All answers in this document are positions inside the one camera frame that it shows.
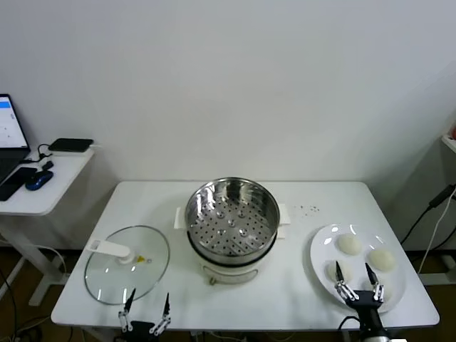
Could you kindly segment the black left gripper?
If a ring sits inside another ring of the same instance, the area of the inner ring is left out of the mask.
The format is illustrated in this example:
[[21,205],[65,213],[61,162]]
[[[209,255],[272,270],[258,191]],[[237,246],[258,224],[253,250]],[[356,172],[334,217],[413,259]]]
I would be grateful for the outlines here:
[[156,336],[160,336],[171,323],[170,316],[170,294],[167,293],[162,318],[159,323],[131,321],[129,318],[130,308],[135,297],[136,288],[133,289],[130,297],[125,302],[122,311],[118,312],[120,328],[124,333],[124,340],[127,342],[153,342]]

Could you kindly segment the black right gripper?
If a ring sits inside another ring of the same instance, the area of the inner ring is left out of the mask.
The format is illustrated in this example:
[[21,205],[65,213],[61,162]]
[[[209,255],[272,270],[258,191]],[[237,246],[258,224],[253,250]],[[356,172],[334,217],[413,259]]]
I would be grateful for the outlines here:
[[354,291],[347,285],[340,264],[336,261],[336,284],[335,289],[339,296],[345,300],[345,304],[355,311],[363,309],[378,310],[384,302],[384,285],[382,285],[376,273],[366,263],[366,271],[373,291]]

